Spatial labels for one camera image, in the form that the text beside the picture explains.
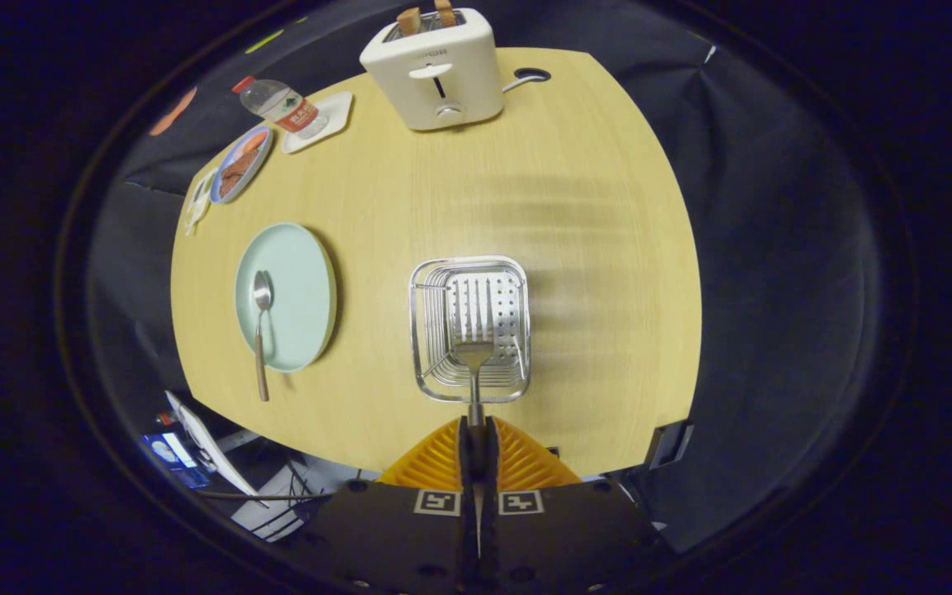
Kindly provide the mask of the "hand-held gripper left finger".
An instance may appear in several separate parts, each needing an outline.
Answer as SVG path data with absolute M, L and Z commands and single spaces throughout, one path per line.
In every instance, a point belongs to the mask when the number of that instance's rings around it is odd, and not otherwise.
M 465 417 L 374 481 L 349 479 L 302 528 L 302 557 L 352 593 L 457 594 L 478 564 Z

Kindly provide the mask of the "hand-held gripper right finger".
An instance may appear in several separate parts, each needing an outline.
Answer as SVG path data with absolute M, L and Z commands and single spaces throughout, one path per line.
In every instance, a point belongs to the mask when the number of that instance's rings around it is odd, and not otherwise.
M 510 422 L 491 416 L 487 431 L 481 593 L 627 593 L 674 564 L 675 550 L 622 483 L 584 481 Z

